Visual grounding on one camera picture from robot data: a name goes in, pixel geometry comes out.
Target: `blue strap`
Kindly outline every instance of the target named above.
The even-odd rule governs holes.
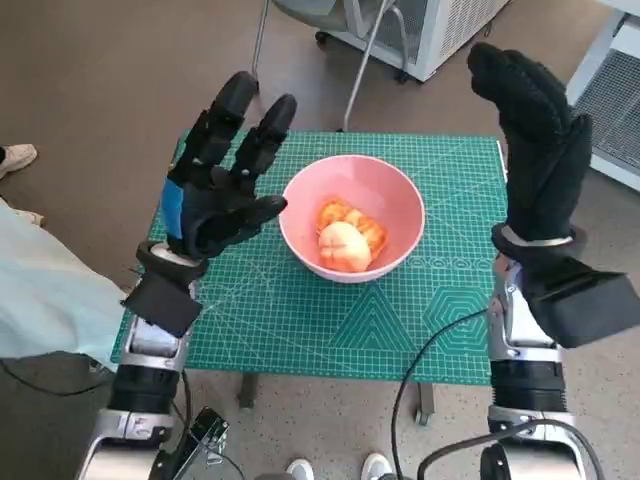
[[[178,240],[182,240],[182,202],[184,190],[167,178],[162,189],[162,215],[167,227],[167,233]]]

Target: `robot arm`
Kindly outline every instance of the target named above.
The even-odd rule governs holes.
[[[473,90],[498,108],[509,148],[507,219],[492,231],[499,255],[487,310],[489,428],[540,419],[573,425],[562,347],[634,326],[640,311],[626,275],[594,271],[574,258],[584,233],[569,220],[591,158],[591,119],[574,117],[562,83],[519,52],[477,44],[468,64]],[[573,434],[539,425],[485,449],[481,478],[587,477]]]
[[[197,280],[205,275],[209,258],[257,235],[263,223],[286,207],[281,196],[257,198],[255,185],[286,138],[297,106],[291,95],[283,95],[249,130],[230,170],[219,166],[257,88],[246,72],[232,77],[198,117],[167,175],[162,196],[167,242],[138,247],[144,274],[124,301],[135,316],[111,398],[98,413],[78,479],[179,476],[189,439],[183,435],[172,454],[161,447],[171,437],[171,406],[191,327],[202,308],[195,300]]]

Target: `shoe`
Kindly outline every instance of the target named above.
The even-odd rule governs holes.
[[[372,453],[364,461],[360,478],[362,480],[378,480],[389,473],[393,473],[389,460],[384,455]]]
[[[291,462],[287,473],[293,475],[296,480],[313,480],[313,469],[311,464],[304,458],[298,458]]]
[[[0,178],[9,172],[15,172],[26,167],[38,156],[36,147],[30,143],[24,145],[10,145],[4,148],[4,160],[0,162]]]
[[[27,210],[17,210],[15,208],[12,209],[16,215],[24,218],[29,223],[35,225],[36,227],[42,227],[44,225],[44,217],[39,213],[29,212]]]

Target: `silver metal cylinder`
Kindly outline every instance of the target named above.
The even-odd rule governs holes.
[[[511,480],[582,480],[569,449],[548,444],[504,445]]]
[[[148,480],[157,449],[100,447],[93,454],[83,480]]]

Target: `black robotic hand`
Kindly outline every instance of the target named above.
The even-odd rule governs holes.
[[[230,170],[220,166],[257,91],[250,74],[237,73],[202,111],[162,192],[167,245],[147,241],[138,246],[136,257],[145,271],[124,305],[178,338],[202,308],[190,285],[206,273],[208,259],[257,235],[287,206],[280,195],[258,198],[255,187],[287,136],[297,107],[293,96],[280,97],[247,132]]]
[[[177,255],[192,260],[220,255],[227,246],[259,233],[287,205],[280,195],[257,198],[255,186],[287,136],[297,106],[293,96],[280,97],[247,133],[230,170],[219,166],[255,93],[251,75],[232,77],[198,117],[167,175],[162,210],[167,242]]]
[[[573,236],[591,118],[574,118],[562,83],[518,51],[478,43],[467,63],[473,91],[495,103],[508,143],[507,225],[528,242]]]

